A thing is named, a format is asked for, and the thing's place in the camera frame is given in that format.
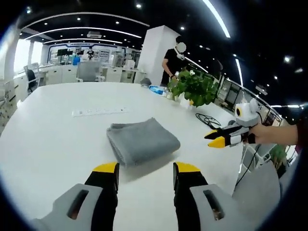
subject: recessed ceiling light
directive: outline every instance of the recessed ceiling light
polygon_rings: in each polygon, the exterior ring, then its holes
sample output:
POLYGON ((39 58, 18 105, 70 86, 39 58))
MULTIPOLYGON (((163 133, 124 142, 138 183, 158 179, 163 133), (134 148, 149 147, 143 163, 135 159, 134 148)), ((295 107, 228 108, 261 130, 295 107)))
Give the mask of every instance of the recessed ceiling light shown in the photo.
POLYGON ((302 69, 302 68, 299 68, 299 69, 297 69, 296 71, 295 71, 295 73, 301 73, 301 72, 303 72, 304 70, 302 69))
POLYGON ((289 62, 291 61, 291 57, 288 56, 288 55, 286 55, 286 56, 284 57, 284 61, 285 61, 286 63, 289 63, 289 62))

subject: folded towel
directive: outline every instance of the folded towel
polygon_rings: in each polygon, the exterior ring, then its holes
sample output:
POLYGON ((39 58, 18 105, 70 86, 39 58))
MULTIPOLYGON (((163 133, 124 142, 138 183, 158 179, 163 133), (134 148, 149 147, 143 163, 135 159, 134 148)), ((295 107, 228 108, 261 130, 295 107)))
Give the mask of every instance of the folded towel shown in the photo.
POLYGON ((118 162, 136 166, 180 148, 179 140, 154 118, 135 124, 112 124, 107 136, 118 162))

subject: white table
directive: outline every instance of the white table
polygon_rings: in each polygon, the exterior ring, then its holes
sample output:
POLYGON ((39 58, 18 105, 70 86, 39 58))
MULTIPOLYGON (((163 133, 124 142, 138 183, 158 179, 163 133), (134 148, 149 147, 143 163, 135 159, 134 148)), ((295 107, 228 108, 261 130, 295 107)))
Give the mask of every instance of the white table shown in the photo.
MULTIPOLYGON (((198 108, 223 126, 232 115, 214 104, 198 108)), ((0 137, 0 174, 12 203, 26 217, 41 218, 53 201, 92 170, 115 161, 106 137, 111 123, 155 117, 181 142, 172 156, 134 169, 120 168, 115 231, 178 230, 173 206, 173 162, 201 169, 208 183, 232 194, 238 177, 240 144, 209 148, 210 128, 195 112, 137 84, 66 83, 40 87, 17 109, 0 137), (72 117, 76 109, 126 106, 125 114, 72 117)))

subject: black cable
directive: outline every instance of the black cable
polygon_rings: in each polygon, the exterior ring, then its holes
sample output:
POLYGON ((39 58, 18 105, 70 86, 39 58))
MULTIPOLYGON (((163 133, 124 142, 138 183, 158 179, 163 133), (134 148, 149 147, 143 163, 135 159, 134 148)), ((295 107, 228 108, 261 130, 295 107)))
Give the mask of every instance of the black cable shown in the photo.
POLYGON ((259 147, 260 147, 260 145, 257 147, 256 152, 255 152, 254 155, 252 156, 252 159, 251 159, 251 161, 250 161, 250 164, 249 164, 248 168, 246 169, 246 171, 244 172, 244 174, 242 175, 242 177, 239 179, 239 181, 236 182, 235 186, 237 186, 237 185, 240 183, 240 181, 241 181, 241 180, 243 179, 243 177, 245 176, 246 172, 249 170, 249 168, 250 168, 250 166, 251 166, 251 164, 252 164, 252 162, 253 162, 253 160, 254 160, 254 158, 255 158, 255 156, 256 156, 258 150, 259 150, 259 147))
POLYGON ((216 124, 218 126, 221 126, 221 124, 216 120, 215 118, 204 115, 201 113, 196 113, 196 117, 204 124, 208 125, 211 129, 216 130, 217 128, 213 126, 213 124, 216 124))

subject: led strip light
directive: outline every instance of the led strip light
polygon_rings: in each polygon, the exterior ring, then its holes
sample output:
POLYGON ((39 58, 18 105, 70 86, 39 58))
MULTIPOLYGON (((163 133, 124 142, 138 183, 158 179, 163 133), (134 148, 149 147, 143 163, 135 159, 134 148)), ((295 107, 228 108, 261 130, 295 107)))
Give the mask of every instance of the led strip light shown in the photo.
POLYGON ((136 38, 141 39, 141 36, 134 35, 134 34, 131 34, 131 33, 127 33, 127 32, 124 32, 124 31, 111 30, 111 29, 98 28, 98 27, 86 27, 86 26, 66 27, 66 28, 59 28, 59 29, 54 29, 54 30, 47 30, 47 31, 44 31, 44 32, 40 32, 40 33, 31 35, 31 36, 29 36, 29 37, 27 37, 27 38, 25 38, 25 39, 30 39, 30 38, 33 38, 33 37, 35 37, 35 36, 42 35, 42 34, 46 34, 46 33, 50 33, 50 32, 61 31, 61 30, 72 30, 72 29, 90 29, 90 30, 105 30, 105 31, 112 31, 112 32, 121 33, 121 34, 125 34, 125 35, 130 35, 130 36, 133 36, 133 37, 136 37, 136 38))
POLYGON ((73 41, 73 40, 92 40, 92 41, 102 41, 102 42, 114 42, 114 43, 119 43, 122 44, 122 42, 118 42, 118 41, 112 41, 112 40, 107 40, 107 39, 98 39, 98 38, 65 38, 65 39, 59 39, 59 40, 53 40, 53 41, 48 41, 48 42, 44 42, 43 44, 47 44, 47 43, 52 43, 52 42, 61 42, 61 41, 73 41))

